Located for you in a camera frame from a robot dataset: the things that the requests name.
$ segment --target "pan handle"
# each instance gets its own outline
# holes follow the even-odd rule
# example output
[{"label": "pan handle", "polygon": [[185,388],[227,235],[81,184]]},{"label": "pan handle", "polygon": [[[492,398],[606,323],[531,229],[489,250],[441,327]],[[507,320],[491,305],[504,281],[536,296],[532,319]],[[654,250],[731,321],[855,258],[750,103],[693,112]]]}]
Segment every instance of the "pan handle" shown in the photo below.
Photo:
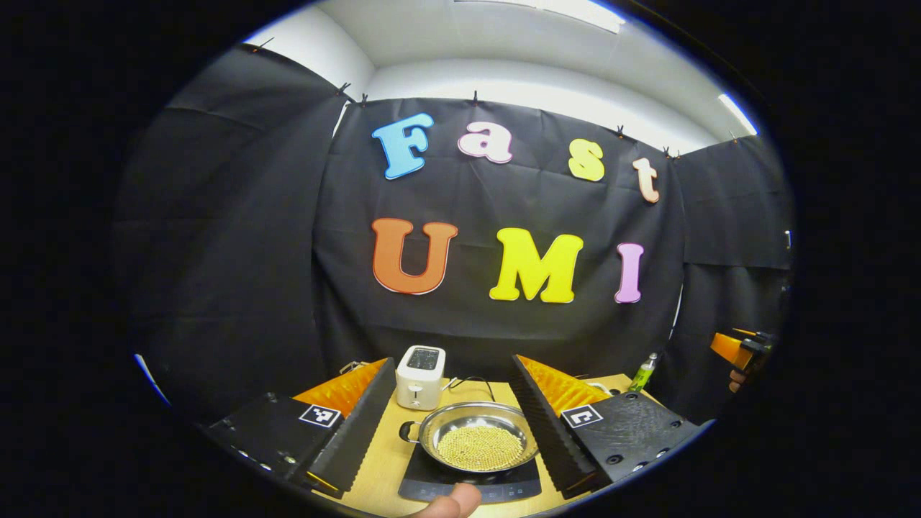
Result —
[{"label": "pan handle", "polygon": [[418,444],[419,441],[413,441],[412,439],[409,438],[409,429],[412,428],[413,425],[421,425],[421,424],[422,423],[418,421],[406,421],[405,423],[400,425],[400,439],[403,439],[406,442],[413,442],[415,444]]}]

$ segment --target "white wall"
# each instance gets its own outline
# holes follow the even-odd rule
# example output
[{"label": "white wall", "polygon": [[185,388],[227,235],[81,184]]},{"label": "white wall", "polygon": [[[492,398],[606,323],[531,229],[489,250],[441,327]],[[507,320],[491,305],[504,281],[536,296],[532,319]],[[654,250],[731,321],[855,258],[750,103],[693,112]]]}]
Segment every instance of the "white wall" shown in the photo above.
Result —
[{"label": "white wall", "polygon": [[516,61],[450,59],[380,68],[368,100],[402,97],[472,99],[561,113],[662,149],[689,153],[719,142],[702,126],[629,88],[577,72]]},{"label": "white wall", "polygon": [[307,6],[253,33],[245,42],[262,45],[316,72],[336,87],[352,83],[345,93],[361,99],[374,75],[374,65],[361,47],[332,18]]},{"label": "white wall", "polygon": [[624,133],[675,154],[719,142],[699,124],[632,89],[578,72],[519,61],[450,59],[375,69],[347,32],[315,6],[308,6],[251,35],[334,85],[352,83],[353,99],[404,97],[471,99],[561,113]]}]

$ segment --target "letter f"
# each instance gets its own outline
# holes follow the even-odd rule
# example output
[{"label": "letter f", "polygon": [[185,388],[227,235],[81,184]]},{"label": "letter f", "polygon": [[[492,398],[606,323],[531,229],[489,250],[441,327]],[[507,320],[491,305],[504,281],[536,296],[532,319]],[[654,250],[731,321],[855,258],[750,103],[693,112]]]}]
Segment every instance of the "letter f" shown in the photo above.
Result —
[{"label": "letter f", "polygon": [[[430,128],[435,124],[427,113],[418,113],[397,121],[393,124],[387,124],[376,130],[371,136],[380,140],[384,146],[384,154],[387,156],[388,168],[384,171],[384,178],[393,180],[413,171],[419,171],[426,164],[422,157],[413,155],[411,147],[415,147],[419,152],[428,149],[428,138],[426,132],[416,126]],[[413,128],[409,135],[406,130]]]}]

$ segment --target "white ceiling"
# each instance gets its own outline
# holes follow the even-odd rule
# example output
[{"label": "white ceiling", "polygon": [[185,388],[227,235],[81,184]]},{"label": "white ceiling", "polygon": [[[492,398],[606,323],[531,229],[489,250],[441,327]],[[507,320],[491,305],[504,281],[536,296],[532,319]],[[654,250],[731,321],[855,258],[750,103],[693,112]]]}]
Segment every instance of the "white ceiling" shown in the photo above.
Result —
[{"label": "white ceiling", "polygon": [[723,90],[654,32],[628,17],[618,34],[525,6],[454,0],[326,0],[318,4],[375,67],[437,59],[503,59],[565,68],[642,93],[719,140],[744,127]]}]

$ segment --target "induction cooktop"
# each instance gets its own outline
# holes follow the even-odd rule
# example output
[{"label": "induction cooktop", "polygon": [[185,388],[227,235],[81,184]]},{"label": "induction cooktop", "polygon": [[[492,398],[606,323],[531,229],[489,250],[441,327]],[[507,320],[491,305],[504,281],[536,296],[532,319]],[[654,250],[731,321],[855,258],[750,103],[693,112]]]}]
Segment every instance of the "induction cooktop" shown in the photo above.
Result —
[{"label": "induction cooktop", "polygon": [[483,503],[521,500],[541,494],[537,459],[497,473],[467,473],[439,463],[419,445],[413,449],[398,493],[409,500],[431,501],[437,495],[449,495],[458,482],[476,486],[483,494]]}]

